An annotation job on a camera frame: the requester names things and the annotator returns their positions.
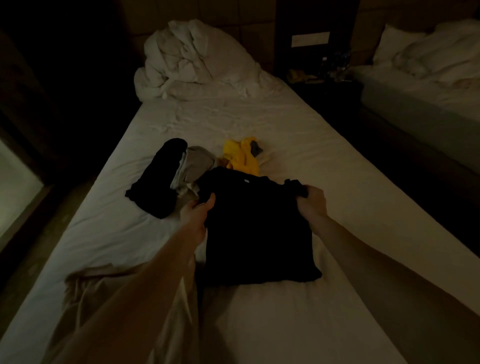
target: nightstand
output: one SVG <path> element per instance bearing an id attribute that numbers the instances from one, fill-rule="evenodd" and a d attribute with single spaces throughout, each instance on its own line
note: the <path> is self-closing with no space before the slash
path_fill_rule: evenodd
<path id="1" fill-rule="evenodd" d="M 355 80 L 322 84 L 289 85 L 303 101 L 318 112 L 346 139 L 354 136 L 363 85 Z"/>

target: headboard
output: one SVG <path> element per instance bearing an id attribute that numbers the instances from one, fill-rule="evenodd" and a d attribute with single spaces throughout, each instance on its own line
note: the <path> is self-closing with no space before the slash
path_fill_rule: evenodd
<path id="1" fill-rule="evenodd" d="M 135 50 L 170 20 L 199 19 L 237 39 L 267 71 L 272 71 L 276 0 L 116 0 Z"/>
<path id="2" fill-rule="evenodd" d="M 196 18 L 232 35 L 265 70 L 273 70 L 276 0 L 115 1 L 131 44 L 142 59 L 143 44 L 155 30 L 165 28 L 167 22 L 173 19 Z M 345 1 L 352 2 L 292 0 L 291 6 L 297 10 L 296 13 L 301 11 L 300 3 L 303 1 L 324 3 L 327 7 L 331 7 L 331 4 L 339 6 L 338 4 L 345 4 Z M 350 43 L 351 64 L 365 64 L 371 60 L 386 23 L 403 30 L 425 31 L 444 21 L 471 18 L 479 4 L 480 0 L 361 0 Z M 321 17 L 309 16 L 306 19 L 316 22 Z M 288 23 L 288 13 L 281 21 Z M 283 24 L 277 24 L 277 29 L 279 26 L 283 27 Z"/>
<path id="3" fill-rule="evenodd" d="M 350 42 L 352 65 L 368 63 L 385 24 L 421 32 L 437 24 L 471 18 L 480 0 L 361 0 Z"/>

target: mattress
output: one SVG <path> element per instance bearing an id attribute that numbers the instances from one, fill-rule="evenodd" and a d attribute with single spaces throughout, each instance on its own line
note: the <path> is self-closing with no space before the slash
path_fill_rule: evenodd
<path id="1" fill-rule="evenodd" d="M 391 66 L 359 66 L 362 103 L 420 142 L 480 174 L 480 90 L 452 89 Z"/>
<path id="2" fill-rule="evenodd" d="M 124 197 L 166 140 L 181 137 L 220 155 L 226 138 L 251 135 L 264 149 L 261 175 L 323 188 L 334 219 L 480 314 L 478 258 L 290 89 L 264 99 L 156 99 L 142 104 L 54 249 L 0 342 L 0 363 L 40 362 L 67 274 L 139 264 L 167 241 L 178 216 L 159 220 Z M 315 236 L 313 254 L 324 274 L 313 282 L 206 289 L 202 361 L 404 363 Z"/>

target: forearm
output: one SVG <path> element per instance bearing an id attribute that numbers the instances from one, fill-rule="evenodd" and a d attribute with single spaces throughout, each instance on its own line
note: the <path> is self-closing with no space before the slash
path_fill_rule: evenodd
<path id="1" fill-rule="evenodd" d="M 409 363 L 480 360 L 480 318 L 327 216 L 309 219 L 373 317 Z"/>
<path id="2" fill-rule="evenodd" d="M 193 252 L 188 231 L 176 232 L 75 334 L 55 363 L 144 364 Z"/>

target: crumpled duvet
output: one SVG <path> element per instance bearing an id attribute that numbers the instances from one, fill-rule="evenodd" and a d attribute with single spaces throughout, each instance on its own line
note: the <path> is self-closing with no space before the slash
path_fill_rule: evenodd
<path id="1" fill-rule="evenodd" d="M 393 65 L 417 78 L 469 88 L 480 82 L 480 21 L 439 24 L 399 52 Z"/>
<path id="2" fill-rule="evenodd" d="M 142 102 L 260 97 L 281 87 L 233 37 L 196 19 L 169 22 L 147 39 L 144 51 L 145 66 L 133 79 Z"/>

